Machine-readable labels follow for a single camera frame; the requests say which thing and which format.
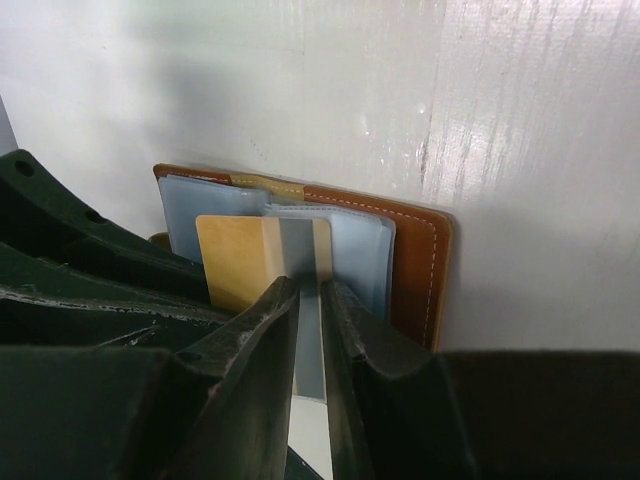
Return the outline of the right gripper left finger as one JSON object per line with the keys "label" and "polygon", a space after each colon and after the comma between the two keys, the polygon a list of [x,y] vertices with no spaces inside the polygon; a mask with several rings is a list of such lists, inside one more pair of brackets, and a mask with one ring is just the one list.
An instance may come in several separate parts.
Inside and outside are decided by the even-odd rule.
{"label": "right gripper left finger", "polygon": [[181,350],[1,343],[5,479],[281,479],[299,291]]}

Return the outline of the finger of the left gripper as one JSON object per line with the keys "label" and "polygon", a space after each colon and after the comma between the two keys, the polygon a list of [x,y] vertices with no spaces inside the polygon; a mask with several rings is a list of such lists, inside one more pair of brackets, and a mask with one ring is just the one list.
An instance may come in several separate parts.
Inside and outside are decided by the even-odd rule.
{"label": "finger of the left gripper", "polygon": [[210,303],[200,264],[101,216],[26,150],[1,156],[1,240],[85,274]]}
{"label": "finger of the left gripper", "polygon": [[82,274],[1,245],[1,343],[181,350],[231,315]]}

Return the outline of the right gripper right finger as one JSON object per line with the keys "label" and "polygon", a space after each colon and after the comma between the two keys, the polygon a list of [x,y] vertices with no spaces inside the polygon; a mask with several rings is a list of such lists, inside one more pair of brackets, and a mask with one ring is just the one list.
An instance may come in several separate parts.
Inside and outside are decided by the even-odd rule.
{"label": "right gripper right finger", "polygon": [[322,285],[338,479],[635,479],[639,356],[431,353]]}

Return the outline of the brown leather card holder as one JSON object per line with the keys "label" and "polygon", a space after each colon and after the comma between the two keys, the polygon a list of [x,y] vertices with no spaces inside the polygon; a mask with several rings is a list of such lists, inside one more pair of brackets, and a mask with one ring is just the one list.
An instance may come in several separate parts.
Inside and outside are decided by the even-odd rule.
{"label": "brown leather card holder", "polygon": [[452,218],[437,210],[260,174],[156,164],[160,179],[170,174],[234,187],[262,187],[280,197],[331,205],[394,221],[391,325],[425,349],[439,347],[442,312],[454,239]]}

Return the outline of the gold striped credit card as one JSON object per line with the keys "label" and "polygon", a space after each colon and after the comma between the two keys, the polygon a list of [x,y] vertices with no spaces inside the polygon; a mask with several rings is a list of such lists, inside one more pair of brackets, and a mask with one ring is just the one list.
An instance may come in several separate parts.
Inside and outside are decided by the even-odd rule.
{"label": "gold striped credit card", "polygon": [[321,218],[200,215],[195,221],[211,301],[241,312],[278,277],[300,292],[293,393],[326,399],[321,284],[332,276],[331,226]]}

